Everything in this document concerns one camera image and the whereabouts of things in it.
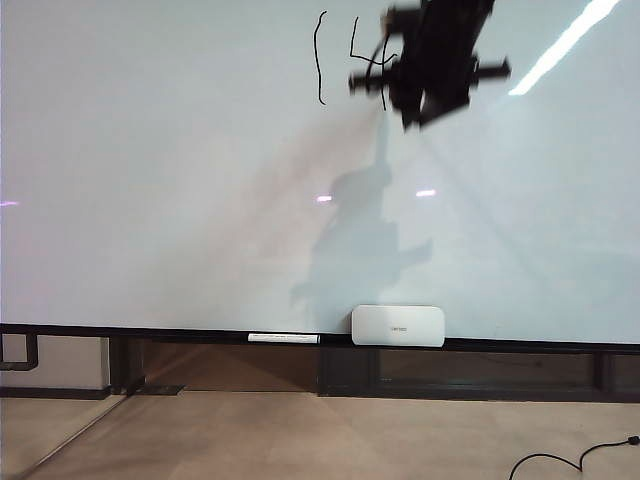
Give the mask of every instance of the white device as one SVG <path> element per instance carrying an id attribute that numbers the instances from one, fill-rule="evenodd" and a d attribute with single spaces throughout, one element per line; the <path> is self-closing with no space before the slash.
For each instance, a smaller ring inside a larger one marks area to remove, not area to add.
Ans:
<path id="1" fill-rule="evenodd" d="M 359 305 L 351 313 L 356 345 L 441 347 L 444 312 L 438 307 Z"/>

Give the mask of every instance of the handwritten mark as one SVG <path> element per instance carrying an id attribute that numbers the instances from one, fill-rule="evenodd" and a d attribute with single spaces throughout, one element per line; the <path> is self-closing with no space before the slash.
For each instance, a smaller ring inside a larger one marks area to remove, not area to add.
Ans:
<path id="1" fill-rule="evenodd" d="M 318 30 L 320 30 L 320 25 L 322 24 L 322 17 L 327 13 L 325 10 L 320 14 L 320 18 L 318 18 L 318 26 L 316 27 L 315 32 L 313 32 L 313 50 L 316 55 L 316 68 L 318 70 L 318 100 L 321 104 L 326 105 L 322 101 L 322 72 L 320 71 L 320 60 L 318 59 Z"/>
<path id="2" fill-rule="evenodd" d="M 358 20 L 360 19 L 360 17 L 356 17 L 356 19 L 353 22 L 353 33 L 351 34 L 351 48 L 349 49 L 349 56 L 351 58 L 359 58 L 361 60 L 366 60 L 367 62 L 372 62 L 374 65 L 380 65 L 380 66 L 384 66 L 385 63 L 390 62 L 391 60 L 393 60 L 394 57 L 397 57 L 398 55 L 396 55 L 395 53 L 393 55 L 391 55 L 389 58 L 387 58 L 385 60 L 384 55 L 382 55 L 382 62 L 376 62 L 375 60 L 372 60 L 370 58 L 367 57 L 363 57 L 362 55 L 356 55 L 353 53 L 353 42 L 356 38 L 356 29 L 358 28 Z"/>
<path id="3" fill-rule="evenodd" d="M 382 65 L 380 66 L 380 78 L 382 85 L 380 85 L 380 96 L 382 97 L 382 109 L 387 111 L 387 102 L 384 99 L 384 57 L 387 54 L 387 43 L 389 43 L 389 34 L 384 39 L 384 47 L 382 47 Z"/>

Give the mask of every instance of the glass panel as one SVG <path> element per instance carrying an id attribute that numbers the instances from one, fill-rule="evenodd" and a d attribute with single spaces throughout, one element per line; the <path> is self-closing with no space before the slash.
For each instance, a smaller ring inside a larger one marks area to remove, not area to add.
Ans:
<path id="1" fill-rule="evenodd" d="M 617 390 L 640 390 L 640 356 L 616 356 L 615 373 Z"/>
<path id="2" fill-rule="evenodd" d="M 586 387 L 589 355 L 383 350 L 383 382 L 437 385 Z"/>

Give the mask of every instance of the tile floor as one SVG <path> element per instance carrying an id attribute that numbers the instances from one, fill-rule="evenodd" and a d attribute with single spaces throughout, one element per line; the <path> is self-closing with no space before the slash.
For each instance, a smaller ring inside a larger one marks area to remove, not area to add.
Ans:
<path id="1" fill-rule="evenodd" d="M 0 478 L 19 478 L 123 397 L 105 400 L 0 400 Z"/>
<path id="2" fill-rule="evenodd" d="M 30 479 L 506 479 L 528 453 L 576 459 L 638 433 L 640 405 L 183 392 L 127 400 Z M 635 479 L 638 467 L 640 447 L 606 449 L 582 478 Z M 516 478 L 579 474 L 540 459 Z"/>

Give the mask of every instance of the black frame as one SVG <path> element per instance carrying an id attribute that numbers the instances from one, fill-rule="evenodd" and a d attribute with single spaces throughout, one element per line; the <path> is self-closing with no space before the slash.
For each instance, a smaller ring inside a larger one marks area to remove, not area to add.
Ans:
<path id="1" fill-rule="evenodd" d="M 320 333 L 318 344 L 295 343 L 261 343 L 250 342 L 249 333 L 273 333 L 273 332 L 247 332 L 231 330 L 186 330 L 186 329 L 159 329 L 159 328 L 122 328 L 122 327 L 80 327 L 59 325 L 29 325 L 16 323 L 0 324 L 0 334 L 25 334 L 25 335 L 51 335 L 64 337 L 128 337 L 136 339 L 148 339 L 165 342 L 182 343 L 222 343 L 233 345 L 300 345 L 320 346 L 327 348 L 352 348 L 371 349 L 388 348 L 391 350 L 433 350 L 433 351 L 467 351 L 467 352 L 497 352 L 497 353 L 602 353 L 638 355 L 640 344 L 617 343 L 581 343 L 581 342 L 546 342 L 523 340 L 483 340 L 467 338 L 447 338 L 441 348 L 425 347 L 383 347 L 383 346 L 358 346 L 355 345 L 349 334 Z"/>

